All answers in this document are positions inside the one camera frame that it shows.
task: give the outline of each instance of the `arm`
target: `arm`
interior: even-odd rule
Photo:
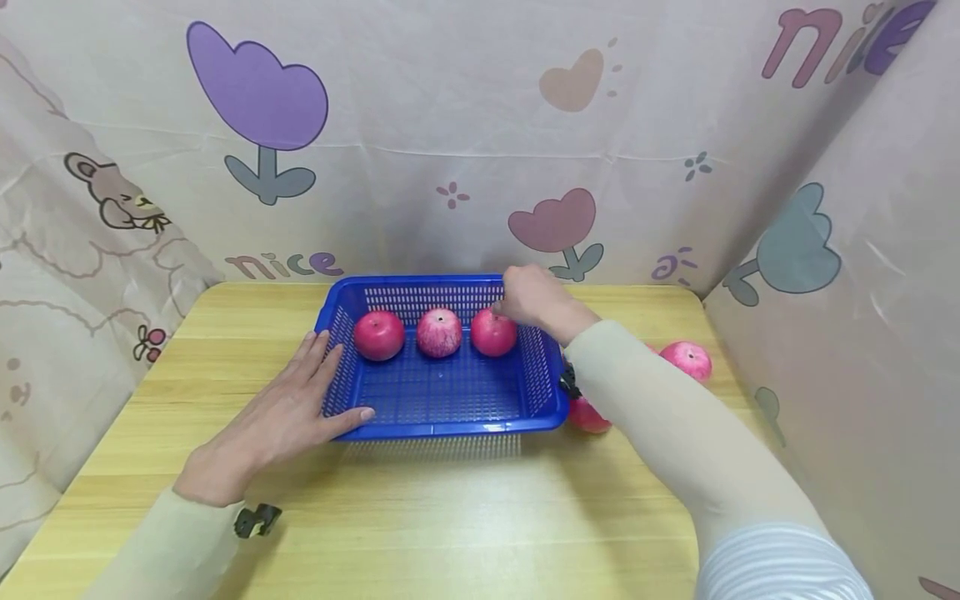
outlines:
[[[504,285],[497,310],[567,348],[577,387],[690,511],[701,561],[752,524],[786,521],[827,534],[800,486],[709,390],[621,325],[601,321],[543,269],[512,267]]]
[[[205,600],[220,586],[239,539],[233,523],[262,469],[373,418],[355,408],[322,414],[343,347],[324,359],[326,332],[310,332],[286,368],[227,427],[194,450],[172,490],[147,516],[84,598]]]

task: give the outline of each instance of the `blue plastic basket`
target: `blue plastic basket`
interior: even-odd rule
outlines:
[[[330,347],[344,345],[324,414],[371,406],[376,417],[339,438],[391,440],[555,429],[569,402],[560,389],[560,347],[536,327],[521,326],[516,346],[489,358],[469,339],[477,311],[503,296],[499,275],[356,276],[335,283],[315,326],[330,331]],[[417,349],[416,331],[426,311],[449,308],[464,326],[451,356],[429,358]],[[403,321],[406,342],[396,357],[368,361],[353,346],[353,326],[372,310],[391,310]]]

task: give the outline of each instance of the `pink flower print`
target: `pink flower print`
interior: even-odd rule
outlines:
[[[584,188],[571,189],[559,200],[544,200],[533,212],[518,210],[507,219],[510,232],[524,246],[538,252],[562,252],[565,267],[550,267],[561,279],[583,281],[603,257],[603,245],[593,244],[578,255],[574,246],[583,242],[596,218],[596,202]]]
[[[225,157],[233,178],[270,206],[309,190],[314,172],[299,167],[278,173],[276,152],[304,148],[324,129],[329,102],[320,77],[302,64],[282,64],[255,41],[234,48],[202,21],[187,28],[186,46],[210,104],[257,146],[256,172],[236,156]]]

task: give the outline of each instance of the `right hand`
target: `right hand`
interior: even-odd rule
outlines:
[[[503,289],[503,300],[493,306],[495,314],[539,327],[564,347],[600,321],[539,265],[508,268],[503,274]]]

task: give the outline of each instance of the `pink apple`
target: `pink apple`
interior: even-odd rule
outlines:
[[[567,418],[574,427],[587,433],[607,433],[613,427],[613,424],[601,417],[582,396],[570,400],[570,415]]]
[[[403,322],[389,310],[374,310],[353,326],[353,345],[364,358],[390,360],[403,348]]]
[[[457,351],[463,337],[460,319],[452,310],[434,308],[417,324],[417,347],[427,356],[443,358]]]
[[[470,322],[473,347],[486,356],[503,356],[516,344],[516,323],[484,308]]]
[[[693,342],[674,342],[660,356],[697,381],[707,381],[713,373],[713,361],[702,346]]]

